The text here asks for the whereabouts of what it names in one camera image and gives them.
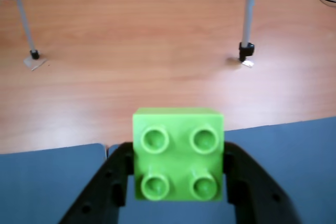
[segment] wood grain surface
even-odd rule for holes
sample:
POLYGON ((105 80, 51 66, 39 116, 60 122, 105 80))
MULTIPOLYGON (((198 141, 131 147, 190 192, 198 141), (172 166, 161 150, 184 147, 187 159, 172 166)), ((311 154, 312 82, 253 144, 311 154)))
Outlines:
POLYGON ((48 62, 31 72, 15 1, 0 5, 0 153, 132 140, 143 106, 206 106, 241 129, 336 115, 336 8, 256 0, 24 0, 48 62))

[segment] metal pole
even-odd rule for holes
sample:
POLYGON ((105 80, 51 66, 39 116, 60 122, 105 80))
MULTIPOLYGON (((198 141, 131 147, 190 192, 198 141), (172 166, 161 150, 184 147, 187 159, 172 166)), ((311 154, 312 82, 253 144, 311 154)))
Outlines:
POLYGON ((242 47, 246 48, 250 39, 251 24, 253 18, 253 6, 254 0, 246 0, 245 2, 245 15, 244 15, 244 27, 243 27, 243 39, 241 40, 242 47))
POLYGON ((29 26, 28 26, 28 20, 27 20, 27 17, 26 17, 26 13, 25 13, 25 9, 23 7, 22 0, 17 0, 16 3, 17 3, 17 7, 20 11, 22 25, 23 25, 23 28, 25 30, 30 49, 34 53, 34 52, 36 52, 36 49, 35 49, 35 46, 34 46, 32 35, 30 34, 30 29, 29 29, 29 26))

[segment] black foot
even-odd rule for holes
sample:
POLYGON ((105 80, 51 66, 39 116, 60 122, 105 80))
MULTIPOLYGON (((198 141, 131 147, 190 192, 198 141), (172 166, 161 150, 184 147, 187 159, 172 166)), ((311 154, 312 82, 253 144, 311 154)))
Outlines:
POLYGON ((241 47, 241 43, 239 44, 239 61, 244 62, 247 56, 252 56, 254 53, 254 45, 252 43, 248 43, 247 47, 241 47))
POLYGON ((35 52, 30 51, 30 55, 34 60, 38 60, 40 58, 40 55, 37 50, 35 52))

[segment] green lego duplo brick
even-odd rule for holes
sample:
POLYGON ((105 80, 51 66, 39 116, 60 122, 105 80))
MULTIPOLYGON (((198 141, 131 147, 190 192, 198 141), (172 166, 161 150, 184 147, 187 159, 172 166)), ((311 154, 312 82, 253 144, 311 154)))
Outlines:
POLYGON ((141 108, 133 115, 135 196, 221 200, 224 117, 207 108, 141 108))

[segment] blue mat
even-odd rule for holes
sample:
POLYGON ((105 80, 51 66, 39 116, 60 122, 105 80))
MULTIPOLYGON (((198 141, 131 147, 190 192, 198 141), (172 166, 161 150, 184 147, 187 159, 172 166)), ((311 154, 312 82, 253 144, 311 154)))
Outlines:
POLYGON ((0 223, 58 223, 105 160, 101 144, 0 155, 0 223))
MULTIPOLYGON (((228 131, 225 140, 264 167, 288 193, 303 223, 336 223, 336 118, 228 131)), ((138 201, 133 177, 128 183, 119 224, 235 223, 225 195, 222 202, 138 201)))

